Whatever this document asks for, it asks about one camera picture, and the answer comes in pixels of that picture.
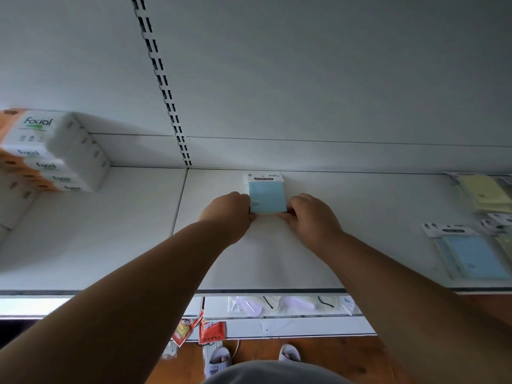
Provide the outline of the person's right hand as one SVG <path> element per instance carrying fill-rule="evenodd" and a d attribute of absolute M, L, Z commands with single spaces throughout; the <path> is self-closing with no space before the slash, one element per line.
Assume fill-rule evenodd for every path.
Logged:
<path fill-rule="evenodd" d="M 308 250 L 322 256 L 346 236 L 331 208 L 322 200 L 308 194 L 308 223 L 293 232 Z"/>

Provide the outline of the person's left hand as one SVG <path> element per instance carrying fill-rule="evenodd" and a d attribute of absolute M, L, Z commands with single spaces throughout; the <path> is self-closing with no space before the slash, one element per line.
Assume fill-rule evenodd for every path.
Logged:
<path fill-rule="evenodd" d="M 201 223 L 213 226 L 224 237 L 228 246 L 238 242 L 247 232 L 239 224 L 239 192 L 231 192 L 215 198 L 201 213 Z"/>

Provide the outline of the person's left forearm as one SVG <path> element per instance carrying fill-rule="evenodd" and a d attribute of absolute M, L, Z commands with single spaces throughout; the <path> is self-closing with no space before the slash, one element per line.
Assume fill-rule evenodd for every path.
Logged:
<path fill-rule="evenodd" d="M 189 225 L 0 350 L 0 384 L 144 384 L 216 258 L 239 235 Z"/>

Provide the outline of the person's right forearm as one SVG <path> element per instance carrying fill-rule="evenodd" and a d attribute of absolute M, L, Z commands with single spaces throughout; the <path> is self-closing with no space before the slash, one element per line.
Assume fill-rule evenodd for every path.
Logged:
<path fill-rule="evenodd" d="M 303 241 L 419 383 L 512 384 L 508 324 L 343 232 Z"/>

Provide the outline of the clear packaged white items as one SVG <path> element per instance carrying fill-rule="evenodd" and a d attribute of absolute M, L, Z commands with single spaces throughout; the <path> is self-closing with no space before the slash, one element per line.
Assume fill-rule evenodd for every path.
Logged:
<path fill-rule="evenodd" d="M 348 295 L 229 297 L 227 310 L 245 317 L 362 315 Z"/>

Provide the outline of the white lower shelf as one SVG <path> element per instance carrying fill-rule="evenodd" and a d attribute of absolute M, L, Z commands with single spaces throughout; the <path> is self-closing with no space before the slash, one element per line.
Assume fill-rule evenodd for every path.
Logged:
<path fill-rule="evenodd" d="M 207 321 L 226 322 L 227 340 L 329 336 L 376 336 L 363 315 L 245 317 L 230 314 L 229 297 L 195 297 L 185 312 L 204 310 Z"/>

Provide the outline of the red snack packet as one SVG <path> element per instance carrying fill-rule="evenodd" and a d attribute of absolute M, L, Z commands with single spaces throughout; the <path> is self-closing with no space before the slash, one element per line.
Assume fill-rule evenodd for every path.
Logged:
<path fill-rule="evenodd" d="M 206 345 L 222 342 L 226 339 L 226 322 L 207 321 L 201 319 L 198 344 Z"/>
<path fill-rule="evenodd" d="M 195 319 L 182 318 L 180 320 L 174 334 L 171 337 L 171 340 L 178 346 L 178 348 L 182 347 L 182 345 L 187 341 L 193 330 L 201 322 L 203 315 L 204 310 L 201 310 L 200 314 Z"/>

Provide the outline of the person's white right slipper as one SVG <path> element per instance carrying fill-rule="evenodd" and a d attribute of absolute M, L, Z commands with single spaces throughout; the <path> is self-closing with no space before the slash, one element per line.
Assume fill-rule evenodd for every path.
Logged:
<path fill-rule="evenodd" d="M 278 360 L 279 361 L 302 362 L 301 355 L 300 355 L 298 349 L 289 343 L 282 345 L 282 347 L 279 351 Z"/>

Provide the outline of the white metal shelf board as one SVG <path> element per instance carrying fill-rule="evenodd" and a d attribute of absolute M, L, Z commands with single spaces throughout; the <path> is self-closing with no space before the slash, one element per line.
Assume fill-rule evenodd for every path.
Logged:
<path fill-rule="evenodd" d="M 238 170 L 112 168 L 98 193 L 42 193 L 0 245 L 0 295 L 72 295 L 195 222 Z M 444 174 L 284 171 L 286 195 L 327 203 L 345 232 L 458 293 L 512 294 L 512 279 L 453 280 L 422 226 L 479 223 Z M 278 217 L 258 217 L 197 295 L 342 294 L 332 271 Z"/>

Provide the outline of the person's white left slipper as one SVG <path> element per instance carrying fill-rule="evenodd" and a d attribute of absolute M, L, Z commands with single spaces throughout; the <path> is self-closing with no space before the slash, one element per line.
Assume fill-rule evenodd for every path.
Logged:
<path fill-rule="evenodd" d="M 208 379 L 233 364 L 230 350 L 223 345 L 223 342 L 212 342 L 202 346 L 204 375 Z"/>

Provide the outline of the slotted metal shelf upright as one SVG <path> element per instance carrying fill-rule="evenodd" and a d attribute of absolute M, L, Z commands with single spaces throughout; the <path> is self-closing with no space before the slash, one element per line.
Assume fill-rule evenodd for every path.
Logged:
<path fill-rule="evenodd" d="M 159 48 L 155 27 L 151 21 L 148 7 L 145 0 L 131 0 L 131 5 L 147 49 L 148 57 L 150 58 L 154 69 L 159 90 L 163 97 L 170 126 L 173 129 L 173 136 L 177 141 L 185 167 L 191 168 L 193 166 L 193 162 L 187 145 L 187 135 L 184 131 L 183 125 L 180 123 L 173 91 L 170 87 L 170 69 L 165 66 L 165 61 L 161 48 Z"/>

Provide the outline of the person's grey shirt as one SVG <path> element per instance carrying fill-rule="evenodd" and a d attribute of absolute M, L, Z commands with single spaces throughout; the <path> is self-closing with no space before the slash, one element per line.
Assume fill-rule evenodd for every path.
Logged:
<path fill-rule="evenodd" d="M 247 361 L 206 378 L 201 384 L 353 384 L 328 369 L 296 361 Z"/>

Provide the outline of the white orange facial tissue pack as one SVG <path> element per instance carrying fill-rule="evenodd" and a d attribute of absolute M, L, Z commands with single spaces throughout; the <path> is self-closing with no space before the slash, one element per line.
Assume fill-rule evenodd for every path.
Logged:
<path fill-rule="evenodd" d="M 84 173 L 75 173 L 72 171 L 64 170 L 35 170 L 32 168 L 23 168 L 23 167 L 7 167 L 7 169 L 11 170 L 16 174 L 20 174 L 24 178 L 31 181 L 50 181 L 55 183 L 74 183 L 74 184 L 82 184 L 87 186 L 96 186 L 99 185 L 104 177 L 106 176 L 108 170 L 104 169 L 93 169 L 87 170 Z"/>
<path fill-rule="evenodd" d="M 72 113 L 0 110 L 0 155 L 60 159 L 91 143 L 89 133 Z"/>
<path fill-rule="evenodd" d="M 29 179 L 29 182 L 35 186 L 35 188 L 41 191 L 52 191 L 52 192 L 74 192 L 74 193 L 95 193 L 98 191 L 98 187 L 89 186 L 82 182 L 74 181 L 49 181 L 46 179 Z"/>
<path fill-rule="evenodd" d="M 0 165 L 6 168 L 76 173 L 109 170 L 111 163 L 103 149 L 96 143 L 86 149 L 72 147 L 63 158 L 0 154 Z"/>

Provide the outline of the large blue sticky note pack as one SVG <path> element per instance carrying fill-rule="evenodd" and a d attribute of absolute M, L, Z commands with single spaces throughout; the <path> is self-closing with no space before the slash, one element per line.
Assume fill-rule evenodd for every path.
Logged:
<path fill-rule="evenodd" d="M 505 280 L 512 278 L 487 241 L 462 224 L 421 223 L 452 279 Z"/>

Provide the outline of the yellow sticky note pack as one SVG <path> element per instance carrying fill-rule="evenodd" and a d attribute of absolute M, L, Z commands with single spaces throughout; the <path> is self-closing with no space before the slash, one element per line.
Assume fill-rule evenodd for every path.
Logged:
<path fill-rule="evenodd" d="M 472 213 L 512 213 L 512 186 L 486 174 L 444 172 Z"/>

